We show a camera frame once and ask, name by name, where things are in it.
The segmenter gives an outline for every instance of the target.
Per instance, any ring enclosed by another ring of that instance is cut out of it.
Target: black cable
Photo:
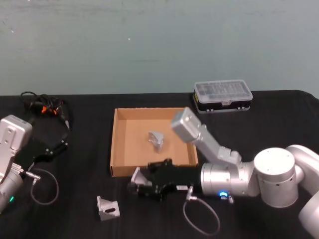
[[[46,94],[37,95],[32,91],[22,92],[20,100],[26,111],[30,111],[36,115],[56,116],[68,130],[71,130],[69,119],[70,106],[64,100]]]

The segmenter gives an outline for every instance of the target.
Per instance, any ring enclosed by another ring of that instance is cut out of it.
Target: table
[[[300,144],[319,153],[319,100],[301,91],[253,92],[247,112],[199,115],[221,145],[237,150],[251,161],[268,147]],[[127,191],[129,178],[112,178],[109,171],[111,134],[115,108],[185,107],[193,109],[189,93],[138,95],[63,96],[73,109],[74,126],[67,152],[37,167],[51,171],[59,181],[55,204],[43,207],[30,198],[26,180],[16,199],[0,215],[1,239],[193,239],[205,238],[191,228],[182,214],[185,194],[169,195],[159,203],[137,198]],[[18,97],[0,97],[0,117],[22,116]],[[56,119],[39,119],[34,135],[51,143],[63,132]],[[199,153],[200,162],[204,157]],[[39,199],[49,200],[54,184],[45,177],[38,187]],[[101,222],[96,197],[119,203],[121,217]],[[235,198],[235,204],[205,200],[221,220],[215,238],[296,238],[311,236],[303,229],[298,213],[310,199],[299,189],[291,207],[274,209],[260,197]],[[213,231],[216,223],[204,207],[193,203],[189,216],[201,228]]]

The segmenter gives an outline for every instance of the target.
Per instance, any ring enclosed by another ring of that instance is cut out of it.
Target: black tablecloth
[[[199,115],[221,145],[237,150],[251,161],[268,147],[301,144],[319,153],[319,101],[300,91],[254,92],[247,112]],[[182,214],[184,194],[172,194],[162,202],[137,198],[127,191],[129,178],[112,178],[109,171],[111,134],[115,108],[185,107],[193,109],[190,94],[140,94],[63,96],[73,109],[74,126],[67,152],[37,167],[51,171],[59,181],[55,204],[36,205],[26,180],[16,199],[0,215],[1,239],[193,239],[205,238],[191,228]],[[18,97],[0,97],[0,117],[22,116]],[[54,143],[63,132],[56,119],[39,119],[33,134]],[[199,153],[200,162],[205,159]],[[39,199],[54,196],[47,180],[37,188]],[[101,222],[96,197],[117,200],[121,217]],[[260,197],[235,198],[235,204],[206,198],[221,220],[216,238],[311,238],[298,220],[310,199],[299,189],[299,199],[286,209],[265,205]],[[197,203],[189,216],[203,229],[213,231],[214,218]]]

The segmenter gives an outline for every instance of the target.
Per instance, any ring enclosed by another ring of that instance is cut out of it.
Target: gray wall
[[[317,0],[0,0],[0,18],[1,95],[245,79],[319,96]]]

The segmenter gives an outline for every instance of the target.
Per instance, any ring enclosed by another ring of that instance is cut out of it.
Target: cardboard box
[[[171,129],[170,122],[183,108],[115,109],[111,149],[111,173],[130,176],[136,167],[171,158],[180,166],[198,165],[196,147],[184,143]],[[164,133],[160,153],[148,141],[149,131]]]

